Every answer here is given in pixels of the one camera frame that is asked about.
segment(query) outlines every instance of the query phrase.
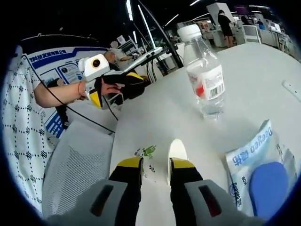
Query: white bottle cap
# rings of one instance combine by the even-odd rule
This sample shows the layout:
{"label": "white bottle cap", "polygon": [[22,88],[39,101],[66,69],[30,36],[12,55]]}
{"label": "white bottle cap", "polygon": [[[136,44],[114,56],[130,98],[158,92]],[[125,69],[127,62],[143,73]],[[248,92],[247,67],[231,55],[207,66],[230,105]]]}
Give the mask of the white bottle cap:
{"label": "white bottle cap", "polygon": [[189,41],[202,35],[200,28],[196,24],[180,28],[178,34],[182,41]]}

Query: person standing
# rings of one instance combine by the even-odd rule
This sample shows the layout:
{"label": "person standing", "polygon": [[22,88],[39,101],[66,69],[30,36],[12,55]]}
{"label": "person standing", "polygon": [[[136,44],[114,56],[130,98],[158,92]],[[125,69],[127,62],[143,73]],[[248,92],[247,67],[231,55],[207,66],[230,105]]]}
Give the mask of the person standing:
{"label": "person standing", "polygon": [[243,25],[251,25],[245,16],[241,16],[240,20],[243,22]]}
{"label": "person standing", "polygon": [[222,33],[226,39],[227,47],[230,48],[233,46],[233,33],[230,28],[230,24],[232,22],[225,16],[225,12],[223,10],[220,10],[218,12],[218,23],[221,26]]}

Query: hand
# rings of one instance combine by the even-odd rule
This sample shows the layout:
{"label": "hand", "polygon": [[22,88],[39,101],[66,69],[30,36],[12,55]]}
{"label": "hand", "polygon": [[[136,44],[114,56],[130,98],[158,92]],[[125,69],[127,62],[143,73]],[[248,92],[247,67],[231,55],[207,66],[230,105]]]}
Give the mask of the hand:
{"label": "hand", "polygon": [[109,93],[120,93],[121,87],[117,84],[106,84],[102,78],[102,95],[107,95]]}

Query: blue sponge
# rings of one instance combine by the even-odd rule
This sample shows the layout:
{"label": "blue sponge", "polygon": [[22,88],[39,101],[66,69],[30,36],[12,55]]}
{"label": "blue sponge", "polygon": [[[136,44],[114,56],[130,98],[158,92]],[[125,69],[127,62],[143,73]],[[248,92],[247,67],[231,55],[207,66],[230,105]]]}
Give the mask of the blue sponge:
{"label": "blue sponge", "polygon": [[263,164],[254,170],[249,194],[254,215],[269,220],[282,206],[288,191],[288,174],[279,162]]}

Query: plastic water bottle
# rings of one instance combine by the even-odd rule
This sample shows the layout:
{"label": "plastic water bottle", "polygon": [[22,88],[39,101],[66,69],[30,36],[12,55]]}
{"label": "plastic water bottle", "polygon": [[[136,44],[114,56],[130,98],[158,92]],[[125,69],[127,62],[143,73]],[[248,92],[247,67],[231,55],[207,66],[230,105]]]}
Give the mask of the plastic water bottle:
{"label": "plastic water bottle", "polygon": [[178,33],[185,42],[184,66],[204,117],[217,118],[223,112],[224,80],[222,66],[202,39],[196,24],[182,27]]}

